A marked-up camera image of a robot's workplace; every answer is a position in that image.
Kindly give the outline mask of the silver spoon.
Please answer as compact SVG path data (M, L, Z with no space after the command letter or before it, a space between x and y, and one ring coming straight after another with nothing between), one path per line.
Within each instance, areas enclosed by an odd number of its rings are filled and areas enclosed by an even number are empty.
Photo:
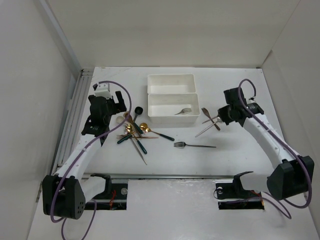
M198 133L195 137L199 137L200 135L202 135L203 133L205 133L207 130L209 130L210 128L212 127L217 127L218 126L218 123L221 123L222 120L220 117L216 118L215 121L210 125L208 126L207 128L205 128L204 130L202 130L200 133Z

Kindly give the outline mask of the copper spoon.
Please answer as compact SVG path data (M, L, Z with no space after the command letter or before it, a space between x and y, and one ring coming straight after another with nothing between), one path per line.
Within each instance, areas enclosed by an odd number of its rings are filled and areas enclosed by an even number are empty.
M214 122L214 121L219 122L220 120L221 118L217 115L215 117L209 118L208 120L205 120L204 122L202 122L202 124L205 124L207 122Z

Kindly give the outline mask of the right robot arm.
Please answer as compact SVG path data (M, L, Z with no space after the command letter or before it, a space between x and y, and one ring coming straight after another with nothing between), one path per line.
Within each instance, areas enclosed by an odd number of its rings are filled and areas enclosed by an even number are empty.
M301 156L288 146L272 128L263 109L255 102L248 103L238 88L225 90L226 106L218 110L223 123L239 123L256 140L273 167L272 173L246 171L234 176L232 193L243 197L251 190L269 192L276 200L284 200L309 190L314 161Z

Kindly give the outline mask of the white spoon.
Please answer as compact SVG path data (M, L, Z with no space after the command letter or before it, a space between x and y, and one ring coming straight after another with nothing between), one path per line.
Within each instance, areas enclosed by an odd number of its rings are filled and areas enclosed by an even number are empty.
M117 123L119 126L121 126L121 125L123 125L123 124L129 124L130 122L128 121L127 118L125 118L125 117L123 117L123 116L118 116L118 117L116 118L116 123Z

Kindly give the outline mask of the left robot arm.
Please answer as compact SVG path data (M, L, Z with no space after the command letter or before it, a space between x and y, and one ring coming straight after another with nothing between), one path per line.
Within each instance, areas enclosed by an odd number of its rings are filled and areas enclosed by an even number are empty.
M77 220L86 203L93 197L107 198L112 186L108 175L94 173L81 183L85 170L96 152L103 146L113 115L127 111L122 93L111 96L108 90L88 97L90 114L85 121L78 144L65 163L53 175L42 181L43 213L54 217Z

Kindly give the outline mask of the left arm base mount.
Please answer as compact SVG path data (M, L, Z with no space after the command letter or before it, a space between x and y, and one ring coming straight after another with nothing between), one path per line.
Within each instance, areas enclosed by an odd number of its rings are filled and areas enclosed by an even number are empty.
M94 173L80 183L84 198L76 210L126 210L129 185L126 180L112 179L108 174Z

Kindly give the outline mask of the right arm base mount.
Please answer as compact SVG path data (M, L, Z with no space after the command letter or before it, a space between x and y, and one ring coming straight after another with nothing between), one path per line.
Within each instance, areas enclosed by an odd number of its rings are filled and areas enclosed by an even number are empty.
M233 176L233 179L215 181L213 196L218 200L219 210L264 210L262 194L253 190L245 190L241 183L243 175L252 173L245 171Z

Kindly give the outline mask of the dark grey fork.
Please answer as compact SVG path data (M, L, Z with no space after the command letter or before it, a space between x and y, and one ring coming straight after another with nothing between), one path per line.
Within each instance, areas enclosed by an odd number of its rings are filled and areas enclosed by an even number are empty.
M185 147L196 147L196 148L216 148L216 146L210 145L196 145L196 144L187 144L184 141L174 142L173 146L176 148L185 148Z

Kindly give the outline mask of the brown fork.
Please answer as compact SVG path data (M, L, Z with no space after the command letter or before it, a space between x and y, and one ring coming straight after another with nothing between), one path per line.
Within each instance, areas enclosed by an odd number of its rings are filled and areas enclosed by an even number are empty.
M209 120L214 124L215 128L216 128L218 131L220 131L221 128L214 122L214 120L212 119L209 111L208 111L205 107L202 107L201 110L202 110L202 112L204 113L204 115L205 115L206 117L208 117Z

